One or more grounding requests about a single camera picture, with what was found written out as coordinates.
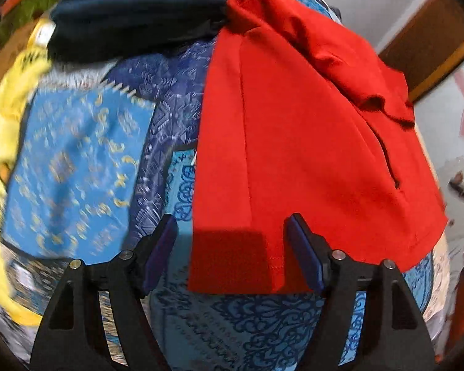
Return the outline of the white sliding wardrobe door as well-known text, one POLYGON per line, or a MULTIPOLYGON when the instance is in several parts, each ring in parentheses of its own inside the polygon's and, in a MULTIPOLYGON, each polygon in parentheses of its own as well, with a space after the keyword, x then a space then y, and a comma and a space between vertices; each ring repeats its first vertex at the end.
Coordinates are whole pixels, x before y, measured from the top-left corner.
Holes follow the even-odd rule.
POLYGON ((415 106, 417 125, 446 203, 447 238, 464 238, 464 200, 449 188, 464 174, 464 63, 415 106))

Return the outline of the wooden lap desk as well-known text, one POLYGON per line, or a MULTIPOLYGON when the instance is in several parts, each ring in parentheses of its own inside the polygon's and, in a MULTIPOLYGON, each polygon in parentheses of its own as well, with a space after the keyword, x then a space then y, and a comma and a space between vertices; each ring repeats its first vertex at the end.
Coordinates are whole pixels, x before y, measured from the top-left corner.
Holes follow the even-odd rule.
POLYGON ((36 24, 37 20, 33 20, 19 28, 0 50, 0 83, 4 74, 14 64, 15 58, 26 48, 27 41, 36 24))

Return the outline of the yellow duck kids garment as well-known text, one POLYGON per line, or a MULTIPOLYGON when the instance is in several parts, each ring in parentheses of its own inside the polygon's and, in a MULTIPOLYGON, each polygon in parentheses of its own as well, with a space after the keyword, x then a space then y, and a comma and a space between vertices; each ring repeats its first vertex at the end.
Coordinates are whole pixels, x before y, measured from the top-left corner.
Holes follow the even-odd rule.
MULTIPOLYGON (((6 185, 19 149, 21 120, 39 79, 51 68, 47 43, 54 30, 48 19, 37 19, 26 48, 15 58, 0 83, 0 227, 6 201, 6 185)), ((11 298, 6 263, 0 242, 0 306, 23 326, 38 326, 41 317, 11 298)))

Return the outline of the red zip jacket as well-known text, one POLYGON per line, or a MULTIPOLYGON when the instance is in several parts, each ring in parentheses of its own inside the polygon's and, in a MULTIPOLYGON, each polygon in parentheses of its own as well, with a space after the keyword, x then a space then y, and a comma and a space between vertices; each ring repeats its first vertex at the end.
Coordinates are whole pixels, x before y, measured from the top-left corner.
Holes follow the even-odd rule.
POLYGON ((297 0, 226 0, 205 82, 188 288, 308 291, 285 220, 355 260, 416 266, 444 203, 403 73, 297 0))

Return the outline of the navy patterned folded clothes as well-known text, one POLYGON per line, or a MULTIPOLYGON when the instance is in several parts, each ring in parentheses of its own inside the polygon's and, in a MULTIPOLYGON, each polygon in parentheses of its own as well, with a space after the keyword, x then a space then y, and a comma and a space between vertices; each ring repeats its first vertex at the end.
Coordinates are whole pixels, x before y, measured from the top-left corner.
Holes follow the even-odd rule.
POLYGON ((50 18, 49 56, 91 63, 211 40, 225 23, 225 0, 61 0, 50 18))

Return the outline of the blue patchwork bedspread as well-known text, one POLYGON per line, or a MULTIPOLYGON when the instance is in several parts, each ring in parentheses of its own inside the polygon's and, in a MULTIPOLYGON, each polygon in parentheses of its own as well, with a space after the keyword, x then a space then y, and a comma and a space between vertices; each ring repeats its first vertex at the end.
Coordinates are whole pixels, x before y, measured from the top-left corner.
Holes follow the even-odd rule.
POLYGON ((193 225, 194 143, 215 43, 120 63, 56 64, 23 117, 2 255, 11 295, 42 315, 79 256, 108 260, 165 213, 179 234, 146 300, 175 370, 291 370, 322 306, 312 294, 207 296, 186 286, 193 225))

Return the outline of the brown wooden door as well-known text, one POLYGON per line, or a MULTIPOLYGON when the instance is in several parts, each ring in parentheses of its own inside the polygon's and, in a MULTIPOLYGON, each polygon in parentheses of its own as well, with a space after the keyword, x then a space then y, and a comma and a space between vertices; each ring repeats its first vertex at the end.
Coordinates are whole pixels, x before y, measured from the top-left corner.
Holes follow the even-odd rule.
POLYGON ((380 53, 401 71, 416 103, 464 61, 464 7, 459 0, 427 0, 380 53))

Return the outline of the green storage box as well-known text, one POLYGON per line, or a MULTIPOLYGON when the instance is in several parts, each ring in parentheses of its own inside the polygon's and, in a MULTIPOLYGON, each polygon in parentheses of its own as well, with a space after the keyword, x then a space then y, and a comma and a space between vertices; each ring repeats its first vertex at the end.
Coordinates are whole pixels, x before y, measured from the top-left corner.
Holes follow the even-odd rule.
POLYGON ((38 19, 58 0, 21 0, 7 14, 0 14, 0 47, 2 48, 18 28, 38 19))

